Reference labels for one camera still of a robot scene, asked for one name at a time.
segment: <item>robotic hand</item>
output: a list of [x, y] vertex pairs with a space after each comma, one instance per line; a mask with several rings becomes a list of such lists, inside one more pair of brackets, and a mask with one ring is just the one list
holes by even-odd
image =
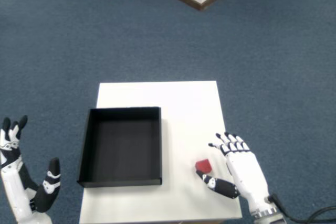
[[224, 135], [217, 133], [216, 136], [223, 144], [209, 143], [209, 146], [223, 153], [235, 184], [196, 171], [208, 188], [226, 197], [236, 198], [240, 194], [246, 198], [255, 223], [286, 223], [278, 208], [267, 199], [267, 182], [256, 156], [247, 144], [239, 136], [227, 132]]
[[5, 118], [0, 132], [1, 177], [9, 204], [19, 224], [51, 224], [45, 212], [50, 209], [59, 192], [59, 160], [53, 158], [50, 161], [43, 184], [37, 186], [30, 178], [18, 148], [27, 116], [12, 125], [10, 122]]

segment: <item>black tray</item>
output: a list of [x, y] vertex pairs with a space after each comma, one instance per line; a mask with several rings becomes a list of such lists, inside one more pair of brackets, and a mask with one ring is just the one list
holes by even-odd
[[77, 182], [161, 185], [161, 108], [91, 109]]

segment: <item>blue carpet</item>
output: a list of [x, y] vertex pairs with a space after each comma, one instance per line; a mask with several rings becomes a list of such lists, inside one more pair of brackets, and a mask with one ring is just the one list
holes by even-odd
[[[24, 161], [41, 183], [60, 158], [49, 214], [78, 223], [98, 84], [217, 80], [227, 130], [303, 218], [336, 199], [335, 13], [335, 0], [218, 0], [204, 12], [177, 0], [0, 0], [0, 118], [28, 114]], [[241, 203], [245, 218], [229, 223], [252, 222]], [[3, 186], [0, 223], [14, 223]]]

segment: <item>robot thumb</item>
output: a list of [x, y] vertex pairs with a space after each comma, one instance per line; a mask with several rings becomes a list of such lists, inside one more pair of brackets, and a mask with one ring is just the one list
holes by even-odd
[[60, 164], [57, 157], [50, 160], [49, 170], [43, 181], [38, 187], [34, 203], [36, 211], [46, 212], [53, 205], [60, 189]]

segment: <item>robot wrist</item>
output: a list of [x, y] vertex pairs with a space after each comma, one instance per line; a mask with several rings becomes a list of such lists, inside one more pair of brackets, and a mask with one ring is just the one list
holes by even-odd
[[263, 210], [263, 211], [255, 211], [252, 214], [252, 216], [255, 219], [260, 219], [266, 216], [272, 216], [275, 215], [277, 213], [280, 213], [279, 209], [277, 207], [273, 207], [272, 205], [270, 205], [270, 208]]

